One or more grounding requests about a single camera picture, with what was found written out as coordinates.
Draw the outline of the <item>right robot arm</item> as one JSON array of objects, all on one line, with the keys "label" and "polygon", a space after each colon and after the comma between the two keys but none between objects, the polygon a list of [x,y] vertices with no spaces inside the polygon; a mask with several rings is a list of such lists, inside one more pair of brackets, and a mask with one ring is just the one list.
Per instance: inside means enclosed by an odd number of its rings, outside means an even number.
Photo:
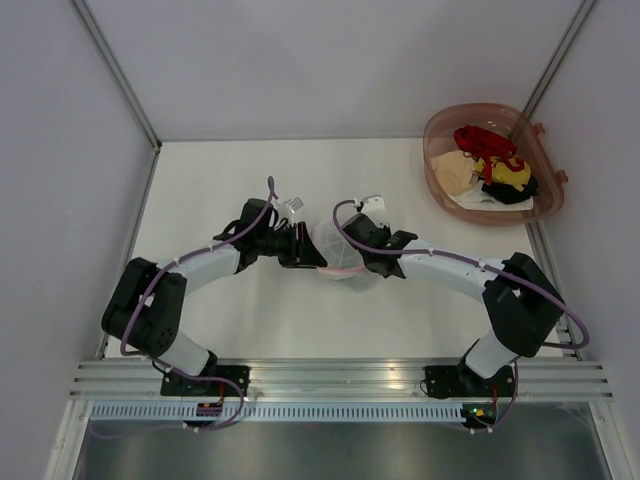
[{"label": "right robot arm", "polygon": [[535,357],[563,315],[561,296],[526,254],[516,252],[506,260],[466,257],[414,233],[392,232],[363,213],[338,231],[370,272],[431,282],[485,307],[490,330],[454,368],[454,384],[465,396],[480,395],[511,362]]}]

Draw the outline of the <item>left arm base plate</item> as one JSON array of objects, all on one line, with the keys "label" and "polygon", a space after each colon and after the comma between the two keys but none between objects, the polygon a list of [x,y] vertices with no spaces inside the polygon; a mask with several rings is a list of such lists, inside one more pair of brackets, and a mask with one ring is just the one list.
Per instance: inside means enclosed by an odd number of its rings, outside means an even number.
[{"label": "left arm base plate", "polygon": [[217,367],[215,376],[234,383],[221,381],[191,380],[171,371],[163,375],[160,395],[163,397],[202,397],[196,407],[196,416],[203,418],[220,418],[231,416],[236,406],[232,400],[240,400],[247,394],[250,383],[250,368],[246,365],[221,365]]}]

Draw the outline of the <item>white mesh laundry bag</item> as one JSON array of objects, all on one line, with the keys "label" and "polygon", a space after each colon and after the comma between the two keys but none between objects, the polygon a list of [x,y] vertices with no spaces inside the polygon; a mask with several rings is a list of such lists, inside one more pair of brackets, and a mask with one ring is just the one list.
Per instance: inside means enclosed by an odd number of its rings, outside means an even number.
[{"label": "white mesh laundry bag", "polygon": [[316,268],[322,278],[355,292],[370,290],[380,280],[366,269],[360,253],[338,232],[331,219],[313,227],[311,241],[327,263]]}]

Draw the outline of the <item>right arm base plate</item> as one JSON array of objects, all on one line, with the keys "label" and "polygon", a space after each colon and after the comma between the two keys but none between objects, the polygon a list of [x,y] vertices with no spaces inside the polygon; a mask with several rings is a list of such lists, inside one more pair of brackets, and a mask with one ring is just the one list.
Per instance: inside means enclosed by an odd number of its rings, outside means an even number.
[{"label": "right arm base plate", "polygon": [[430,365],[423,368],[420,389],[437,400],[479,399],[481,403],[465,402],[461,409],[461,426],[470,434],[493,433],[511,411],[518,395],[519,371],[516,364],[501,367],[484,379],[462,362],[457,365]]}]

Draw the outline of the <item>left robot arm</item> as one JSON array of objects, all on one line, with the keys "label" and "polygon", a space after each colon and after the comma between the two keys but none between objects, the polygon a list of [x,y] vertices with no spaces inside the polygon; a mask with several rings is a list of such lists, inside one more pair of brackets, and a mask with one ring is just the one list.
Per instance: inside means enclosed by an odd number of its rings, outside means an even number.
[{"label": "left robot arm", "polygon": [[249,199],[239,219],[211,243],[163,265],[138,257],[128,262],[101,320],[102,330],[127,353],[164,368],[164,396],[242,397],[246,367],[220,365],[217,356],[182,332],[186,297],[209,283],[236,275],[261,257],[284,268],[327,264],[303,222],[280,219],[265,200]]}]

